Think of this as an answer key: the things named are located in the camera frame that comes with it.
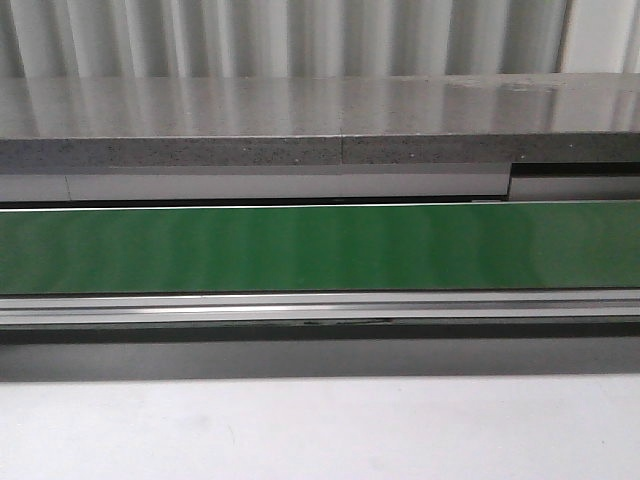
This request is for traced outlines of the green conveyor belt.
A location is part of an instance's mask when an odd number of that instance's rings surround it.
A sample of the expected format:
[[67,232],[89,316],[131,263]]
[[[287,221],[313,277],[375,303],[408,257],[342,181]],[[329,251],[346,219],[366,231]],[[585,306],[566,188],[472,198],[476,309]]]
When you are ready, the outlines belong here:
[[635,201],[11,210],[5,295],[635,288]]

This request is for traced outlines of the grey granite counter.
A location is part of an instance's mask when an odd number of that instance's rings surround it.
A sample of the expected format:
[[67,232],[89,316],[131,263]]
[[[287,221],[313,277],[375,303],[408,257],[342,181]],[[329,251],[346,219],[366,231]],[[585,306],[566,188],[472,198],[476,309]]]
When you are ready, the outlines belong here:
[[631,200],[639,78],[8,78],[1,200]]

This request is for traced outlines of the white pleated curtain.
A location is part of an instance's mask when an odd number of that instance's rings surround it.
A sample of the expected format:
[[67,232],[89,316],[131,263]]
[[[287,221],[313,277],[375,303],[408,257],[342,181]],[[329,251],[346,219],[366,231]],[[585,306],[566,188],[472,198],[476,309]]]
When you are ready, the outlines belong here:
[[5,77],[635,73],[635,1],[5,1]]

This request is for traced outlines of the aluminium conveyor frame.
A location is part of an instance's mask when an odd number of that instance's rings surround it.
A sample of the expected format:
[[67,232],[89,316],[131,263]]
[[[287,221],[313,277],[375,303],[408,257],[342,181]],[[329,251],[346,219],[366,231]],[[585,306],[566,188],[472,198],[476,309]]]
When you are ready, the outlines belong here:
[[[159,206],[26,208],[256,208]],[[635,288],[5,295],[5,343],[635,334]]]

